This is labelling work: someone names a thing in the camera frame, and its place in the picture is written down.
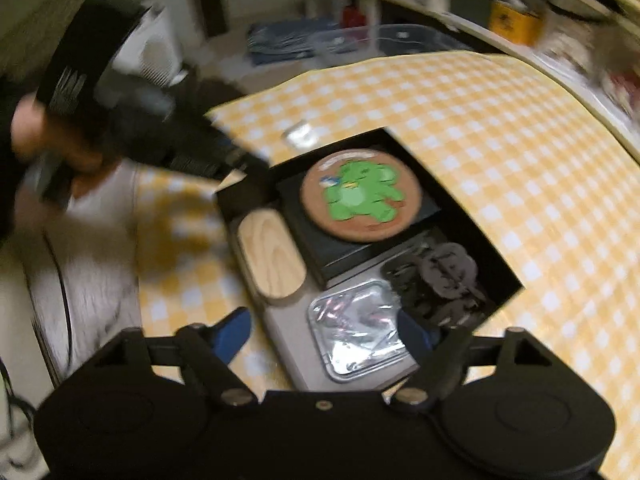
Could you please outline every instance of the green bear illustration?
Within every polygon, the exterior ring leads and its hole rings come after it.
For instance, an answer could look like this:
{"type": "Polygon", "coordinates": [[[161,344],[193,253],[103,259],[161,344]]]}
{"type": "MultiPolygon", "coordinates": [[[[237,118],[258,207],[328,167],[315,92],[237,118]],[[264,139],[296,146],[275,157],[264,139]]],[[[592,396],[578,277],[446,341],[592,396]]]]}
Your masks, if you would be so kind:
{"type": "Polygon", "coordinates": [[[378,222],[391,222],[398,213],[386,199],[404,200],[393,187],[398,176],[388,164],[350,160],[340,167],[339,182],[324,190],[329,214],[334,220],[348,220],[357,215],[373,216],[378,222]]]}

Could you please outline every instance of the yellow box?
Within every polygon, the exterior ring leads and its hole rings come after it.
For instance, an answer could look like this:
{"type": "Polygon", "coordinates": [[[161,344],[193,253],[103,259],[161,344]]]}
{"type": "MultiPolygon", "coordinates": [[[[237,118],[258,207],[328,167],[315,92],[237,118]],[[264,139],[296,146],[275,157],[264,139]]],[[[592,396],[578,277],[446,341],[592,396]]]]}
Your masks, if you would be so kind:
{"type": "Polygon", "coordinates": [[[492,3],[489,30],[511,43],[533,45],[541,25],[542,20],[533,14],[523,14],[500,2],[492,3]]]}

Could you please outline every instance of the screw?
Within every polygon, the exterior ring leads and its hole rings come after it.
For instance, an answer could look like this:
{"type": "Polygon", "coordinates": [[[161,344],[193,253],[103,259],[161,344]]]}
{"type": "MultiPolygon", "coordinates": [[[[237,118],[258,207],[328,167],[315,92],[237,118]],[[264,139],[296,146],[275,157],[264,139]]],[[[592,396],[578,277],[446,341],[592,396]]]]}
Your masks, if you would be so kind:
{"type": "Polygon", "coordinates": [[[220,399],[229,406],[245,406],[254,400],[254,396],[242,388],[229,388],[222,392],[220,399]]]}
{"type": "Polygon", "coordinates": [[[316,402],[316,408],[321,412],[328,412],[334,404],[330,400],[318,400],[316,402]]]}
{"type": "Polygon", "coordinates": [[[396,399],[403,404],[416,406],[429,398],[427,392],[420,388],[402,388],[396,393],[396,399]]]}

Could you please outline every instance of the black robotic base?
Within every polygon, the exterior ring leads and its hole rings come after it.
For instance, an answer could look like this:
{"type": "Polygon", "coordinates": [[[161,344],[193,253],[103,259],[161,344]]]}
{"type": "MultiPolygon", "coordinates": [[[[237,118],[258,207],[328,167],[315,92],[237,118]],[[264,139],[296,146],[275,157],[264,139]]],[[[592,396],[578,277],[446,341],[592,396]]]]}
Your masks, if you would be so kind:
{"type": "Polygon", "coordinates": [[[174,337],[117,336],[36,414],[49,477],[602,478],[612,411],[523,329],[481,338],[461,326],[424,354],[421,326],[401,313],[402,340],[423,357],[388,404],[379,392],[270,391],[258,402],[225,365],[243,314],[174,337]],[[185,385],[152,365],[180,367],[185,385]],[[461,386],[479,365],[494,374],[461,386]]]}

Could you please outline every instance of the white shelf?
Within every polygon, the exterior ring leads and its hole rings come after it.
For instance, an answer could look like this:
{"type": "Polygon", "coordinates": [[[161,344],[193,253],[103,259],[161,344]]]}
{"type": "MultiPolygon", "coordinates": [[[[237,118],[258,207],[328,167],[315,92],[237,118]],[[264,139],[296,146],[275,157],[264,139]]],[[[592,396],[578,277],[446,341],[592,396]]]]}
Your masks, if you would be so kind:
{"type": "Polygon", "coordinates": [[[470,34],[486,43],[494,46],[505,54],[516,57],[517,59],[531,65],[539,72],[542,72],[549,78],[563,86],[569,93],[574,95],[581,104],[587,108],[594,116],[596,116],[616,137],[631,156],[640,164],[640,129],[634,126],[632,121],[622,112],[611,112],[602,104],[598,95],[585,86],[567,77],[565,74],[553,69],[553,67],[545,64],[533,50],[524,45],[511,43],[494,32],[487,30],[480,25],[476,25],[469,20],[460,18],[450,12],[433,12],[426,6],[421,5],[415,0],[383,0],[411,10],[420,12],[426,16],[431,16],[442,22],[448,27],[461,30],[470,34]]]}

